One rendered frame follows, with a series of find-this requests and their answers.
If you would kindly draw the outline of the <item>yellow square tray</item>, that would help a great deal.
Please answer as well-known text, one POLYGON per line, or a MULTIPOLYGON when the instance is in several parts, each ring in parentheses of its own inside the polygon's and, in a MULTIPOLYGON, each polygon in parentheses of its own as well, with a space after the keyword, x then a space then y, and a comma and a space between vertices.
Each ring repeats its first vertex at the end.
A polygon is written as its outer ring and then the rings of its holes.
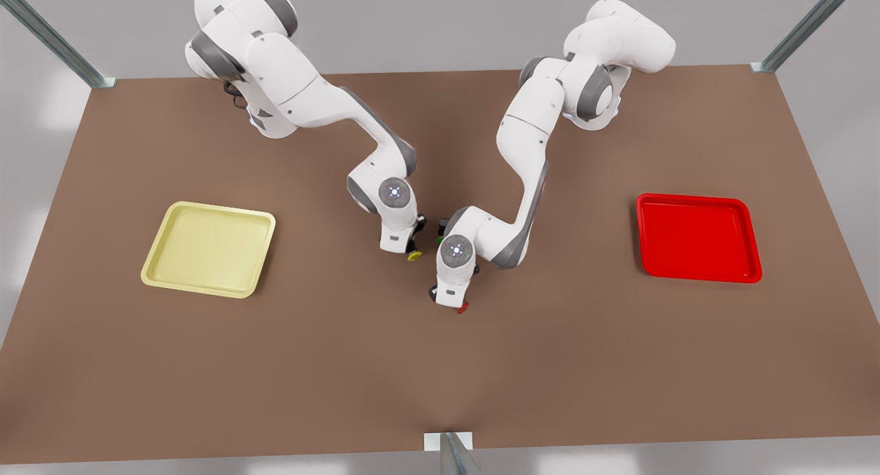
POLYGON ((276 218, 179 201, 167 209, 141 269, 152 287, 242 299, 258 285, 276 218))

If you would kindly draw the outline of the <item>silver frame post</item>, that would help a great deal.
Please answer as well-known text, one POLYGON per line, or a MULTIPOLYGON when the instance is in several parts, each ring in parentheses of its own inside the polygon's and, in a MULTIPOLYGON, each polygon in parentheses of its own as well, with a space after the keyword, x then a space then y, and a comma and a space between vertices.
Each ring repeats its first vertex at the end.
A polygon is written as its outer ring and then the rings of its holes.
POLYGON ((846 0, 818 0, 801 21, 761 61, 751 62, 755 74, 776 73, 846 0))
POLYGON ((483 475, 472 456, 472 432, 424 433, 423 450, 439 453, 441 475, 483 475))
POLYGON ((113 89, 117 78, 106 77, 62 37, 26 0, 0 0, 19 23, 27 28, 66 67, 82 78, 91 89, 113 89))

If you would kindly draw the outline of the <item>red square tray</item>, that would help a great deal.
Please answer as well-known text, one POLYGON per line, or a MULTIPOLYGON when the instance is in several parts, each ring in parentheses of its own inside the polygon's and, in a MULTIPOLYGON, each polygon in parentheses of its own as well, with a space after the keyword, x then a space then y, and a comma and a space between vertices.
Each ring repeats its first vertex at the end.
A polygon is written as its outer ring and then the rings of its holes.
POLYGON ((642 267, 681 280, 754 284, 760 253, 744 202, 642 193, 635 200, 642 267))

